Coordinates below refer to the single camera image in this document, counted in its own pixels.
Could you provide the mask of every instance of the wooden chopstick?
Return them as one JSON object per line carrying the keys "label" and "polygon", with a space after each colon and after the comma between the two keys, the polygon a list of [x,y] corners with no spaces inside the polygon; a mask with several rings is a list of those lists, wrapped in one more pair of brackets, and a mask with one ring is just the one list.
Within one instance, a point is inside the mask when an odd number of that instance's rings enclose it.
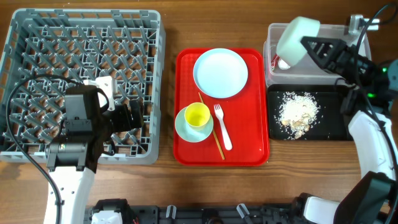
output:
{"label": "wooden chopstick", "polygon": [[[203,102],[203,98],[201,97],[200,92],[198,92],[198,93],[199,93],[199,97],[200,97],[201,103],[205,104],[205,102]],[[225,160],[223,150],[222,150],[222,148],[220,146],[220,142],[218,142],[218,138],[217,138],[216,132],[214,131],[214,128],[213,128],[213,135],[214,135],[214,138],[216,139],[216,143],[217,143],[217,146],[218,146],[218,150],[220,150],[221,157],[223,158],[223,160]]]}

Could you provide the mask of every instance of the wooden table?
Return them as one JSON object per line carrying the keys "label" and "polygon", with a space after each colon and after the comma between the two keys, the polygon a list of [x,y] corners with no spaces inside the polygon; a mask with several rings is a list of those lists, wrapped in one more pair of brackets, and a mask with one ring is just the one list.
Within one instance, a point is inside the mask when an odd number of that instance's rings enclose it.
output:
{"label": "wooden table", "polygon": [[[372,16],[383,2],[319,1],[107,1],[5,0],[0,3],[0,43],[12,13],[21,7],[155,9],[162,15],[167,41],[162,80],[159,159],[152,166],[99,165],[88,205],[105,198],[126,198],[130,205],[161,207],[290,202],[302,192],[342,200],[360,179],[353,142],[271,141],[268,163],[252,168],[184,167],[173,157],[175,59],[188,47],[250,47],[262,53],[273,22],[296,16],[322,24],[342,24],[351,14]],[[398,25],[370,32],[375,62],[397,58]],[[398,122],[394,107],[393,122]],[[0,223],[42,223],[47,181],[31,164],[0,162]]]}

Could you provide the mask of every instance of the gray dish rack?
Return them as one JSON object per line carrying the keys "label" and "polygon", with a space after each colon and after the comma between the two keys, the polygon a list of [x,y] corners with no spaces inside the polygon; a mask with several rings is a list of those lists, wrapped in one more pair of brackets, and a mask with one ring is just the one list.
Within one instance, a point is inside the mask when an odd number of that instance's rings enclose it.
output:
{"label": "gray dish rack", "polygon": [[[74,80],[111,75],[118,83],[116,104],[142,99],[145,125],[113,134],[118,153],[103,154],[98,162],[154,163],[159,155],[164,57],[165,30],[157,11],[18,9],[0,61],[0,160],[28,162],[6,132],[6,102],[20,79],[47,73]],[[15,137],[37,162],[46,162],[45,145],[65,116],[63,96],[72,85],[32,80],[12,100]]]}

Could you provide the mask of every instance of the white fork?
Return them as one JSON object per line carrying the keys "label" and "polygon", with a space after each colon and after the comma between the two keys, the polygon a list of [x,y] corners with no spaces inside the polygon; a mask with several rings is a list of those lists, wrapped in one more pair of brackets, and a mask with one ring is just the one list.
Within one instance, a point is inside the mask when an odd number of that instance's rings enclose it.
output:
{"label": "white fork", "polygon": [[226,131],[225,124],[223,121],[224,118],[224,112],[223,109],[221,108],[220,105],[214,105],[214,112],[216,113],[216,117],[220,121],[220,126],[221,126],[221,132],[223,133],[223,141],[224,141],[224,146],[226,150],[231,150],[232,149],[232,143],[229,138],[228,132]]}

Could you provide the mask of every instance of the red tray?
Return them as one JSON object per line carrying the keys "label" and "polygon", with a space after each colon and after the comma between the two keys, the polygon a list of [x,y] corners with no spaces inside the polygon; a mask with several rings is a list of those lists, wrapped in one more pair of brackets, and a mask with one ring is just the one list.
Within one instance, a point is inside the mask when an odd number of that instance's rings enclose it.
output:
{"label": "red tray", "polygon": [[[178,112],[193,102],[200,102],[198,92],[209,107],[225,160],[222,160],[214,136],[198,143],[184,141],[174,131],[174,156],[183,165],[191,166],[259,166],[269,157],[264,66],[259,52],[253,49],[230,49],[239,54],[248,66],[248,81],[236,95],[212,98],[199,90],[193,81],[193,66],[199,56],[210,49],[185,49],[177,57],[175,72],[174,120]],[[232,150],[224,147],[220,122],[214,104],[224,111],[224,123],[232,142]]]}

